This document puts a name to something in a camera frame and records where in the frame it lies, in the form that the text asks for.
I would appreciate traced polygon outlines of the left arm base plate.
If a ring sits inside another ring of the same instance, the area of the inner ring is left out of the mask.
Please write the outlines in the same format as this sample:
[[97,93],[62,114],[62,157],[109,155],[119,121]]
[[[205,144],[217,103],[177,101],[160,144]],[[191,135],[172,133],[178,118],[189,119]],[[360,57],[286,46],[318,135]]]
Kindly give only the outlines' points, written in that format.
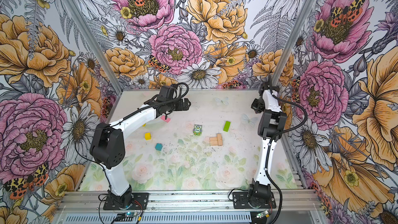
[[104,203],[103,210],[145,210],[148,204],[149,193],[126,192],[123,196],[110,194]]

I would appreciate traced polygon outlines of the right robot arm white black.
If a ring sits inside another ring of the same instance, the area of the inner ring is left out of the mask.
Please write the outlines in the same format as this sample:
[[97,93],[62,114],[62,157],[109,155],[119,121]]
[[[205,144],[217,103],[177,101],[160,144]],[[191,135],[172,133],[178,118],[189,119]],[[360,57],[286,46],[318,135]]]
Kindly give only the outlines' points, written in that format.
[[251,108],[261,114],[258,136],[261,138],[258,169],[249,186],[249,202],[254,208],[275,208],[276,203],[271,191],[271,163],[277,141],[282,136],[287,115],[282,111],[277,96],[277,88],[263,83],[259,89],[259,98]]

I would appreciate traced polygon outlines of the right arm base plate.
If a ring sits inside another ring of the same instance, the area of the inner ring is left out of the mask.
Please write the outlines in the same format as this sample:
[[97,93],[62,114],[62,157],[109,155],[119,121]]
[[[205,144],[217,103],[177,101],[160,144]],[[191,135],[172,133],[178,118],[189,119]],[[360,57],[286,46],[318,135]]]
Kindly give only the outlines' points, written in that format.
[[232,202],[235,209],[275,209],[277,207],[274,194],[268,200],[249,197],[247,191],[232,192]]

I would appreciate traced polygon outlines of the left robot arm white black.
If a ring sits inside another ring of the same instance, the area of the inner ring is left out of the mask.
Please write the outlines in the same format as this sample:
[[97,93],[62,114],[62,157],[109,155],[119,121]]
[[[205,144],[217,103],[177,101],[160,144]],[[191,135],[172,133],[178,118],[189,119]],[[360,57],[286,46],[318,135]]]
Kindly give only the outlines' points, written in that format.
[[159,93],[143,103],[134,112],[111,122],[101,122],[95,128],[90,155],[103,169],[109,183],[106,201],[111,208],[129,209],[134,204],[132,187],[127,181],[122,161],[125,158],[124,139],[144,124],[172,112],[187,111],[191,102],[185,97],[189,92],[186,83],[162,86]]

